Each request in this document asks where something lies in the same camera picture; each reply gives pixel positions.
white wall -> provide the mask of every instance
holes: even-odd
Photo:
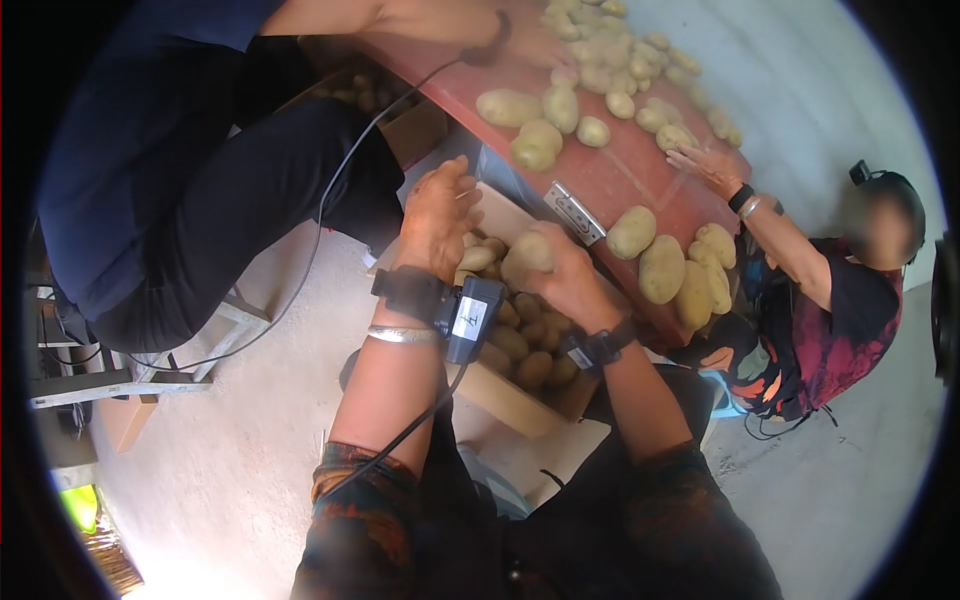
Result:
[[[905,289],[929,281],[943,201],[909,103],[835,0],[628,0],[634,30],[660,30],[704,67],[701,82],[743,131],[758,190],[807,234],[831,224],[860,158],[904,174],[926,209],[927,243]]]

silver bracelet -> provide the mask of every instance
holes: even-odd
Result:
[[[367,335],[394,344],[430,344],[442,340],[440,331],[436,329],[412,329],[386,325],[371,325],[367,328]]]
[[[762,202],[759,196],[755,197],[753,200],[747,204],[747,207],[740,212],[740,221],[746,221],[747,217],[750,216],[750,213],[754,212],[754,209]]]

white label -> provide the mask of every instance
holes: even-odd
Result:
[[[593,366],[593,363],[590,362],[590,359],[587,358],[587,355],[583,354],[579,348],[570,350],[566,355],[570,357],[570,360],[576,363],[577,367],[580,367],[581,371],[586,371]]]
[[[476,342],[477,336],[480,335],[480,325],[483,324],[483,316],[486,314],[486,302],[467,297],[461,298],[457,320],[453,323],[453,335]]]

box of potatoes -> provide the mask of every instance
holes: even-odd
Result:
[[[484,220],[474,233],[467,235],[465,242],[476,250],[468,248],[465,263],[461,263],[476,272],[464,269],[458,271],[457,277],[460,281],[470,274],[510,278],[510,260],[501,262],[504,254],[515,244],[524,243],[524,234],[535,220],[485,183],[478,183],[477,187],[483,192],[483,199],[472,211],[482,210]],[[393,250],[391,247],[384,253],[371,273],[389,268]],[[501,269],[501,265],[506,265],[506,269]],[[631,308],[626,298],[602,277],[601,281],[613,303],[625,316],[629,315]],[[559,342],[570,327],[570,320],[543,299],[515,291],[516,286],[514,291],[508,290],[497,323],[480,357],[467,368],[455,396],[483,407],[528,438],[536,438],[576,422],[598,382],[559,353]],[[448,364],[446,370],[452,381],[459,366]]]
[[[310,98],[336,98],[360,108],[373,119],[410,88],[408,83],[373,60],[354,54],[340,68],[279,110]],[[420,93],[400,101],[376,125],[404,171],[430,154],[447,131],[446,113]]]

navy blue shirt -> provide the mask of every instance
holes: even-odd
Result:
[[[89,321],[144,280],[145,233],[229,131],[235,70],[223,59],[238,69],[280,4],[141,0],[91,64],[36,198],[54,277]]]

